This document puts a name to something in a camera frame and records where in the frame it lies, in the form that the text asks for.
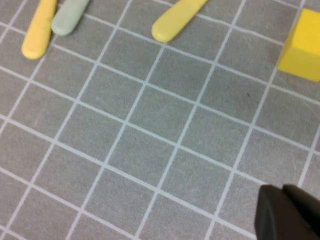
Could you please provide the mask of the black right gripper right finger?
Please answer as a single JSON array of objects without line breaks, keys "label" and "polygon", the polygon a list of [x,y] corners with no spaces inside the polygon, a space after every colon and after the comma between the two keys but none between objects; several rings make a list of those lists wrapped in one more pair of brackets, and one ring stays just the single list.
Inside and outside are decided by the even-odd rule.
[{"label": "black right gripper right finger", "polygon": [[283,192],[289,197],[302,218],[314,232],[320,231],[320,201],[295,185],[284,185]]}]

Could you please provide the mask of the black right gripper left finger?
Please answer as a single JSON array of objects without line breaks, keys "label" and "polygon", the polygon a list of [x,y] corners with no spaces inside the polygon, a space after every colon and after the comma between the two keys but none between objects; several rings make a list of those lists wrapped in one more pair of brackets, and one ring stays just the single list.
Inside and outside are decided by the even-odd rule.
[{"label": "black right gripper left finger", "polygon": [[258,240],[318,240],[283,187],[263,185],[259,189],[254,228]]}]

